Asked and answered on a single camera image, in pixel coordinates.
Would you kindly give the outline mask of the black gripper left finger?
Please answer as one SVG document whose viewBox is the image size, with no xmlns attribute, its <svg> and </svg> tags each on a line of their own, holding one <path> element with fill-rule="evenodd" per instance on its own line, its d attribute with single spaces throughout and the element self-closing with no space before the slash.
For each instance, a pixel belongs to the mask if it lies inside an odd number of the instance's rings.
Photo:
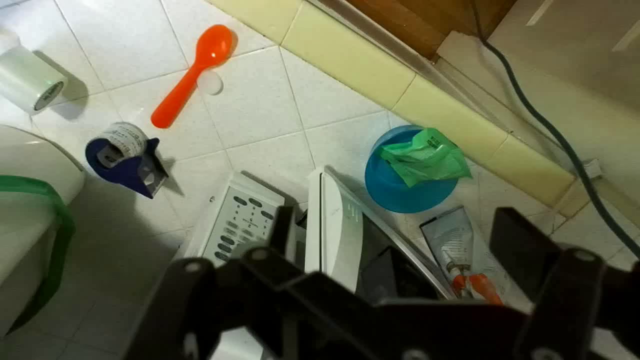
<svg viewBox="0 0 640 360">
<path fill-rule="evenodd" d="M 265 241 L 245 241 L 226 264 L 174 260 L 146 301 L 125 360 L 208 360 L 226 329 L 246 328 L 271 353 L 291 357 L 280 287 L 302 270 L 287 255 L 292 205 L 277 210 Z"/>
</svg>

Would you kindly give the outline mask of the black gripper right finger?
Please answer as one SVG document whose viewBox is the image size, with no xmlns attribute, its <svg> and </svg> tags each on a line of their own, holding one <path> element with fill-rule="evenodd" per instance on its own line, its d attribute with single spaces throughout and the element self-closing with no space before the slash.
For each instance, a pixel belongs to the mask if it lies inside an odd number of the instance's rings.
<svg viewBox="0 0 640 360">
<path fill-rule="evenodd" d="M 640 353 L 640 265 L 611 265 L 592 249 L 556 244 L 514 207 L 497 207 L 490 252 L 532 301 L 514 344 L 520 360 L 602 360 L 599 328 Z"/>
</svg>

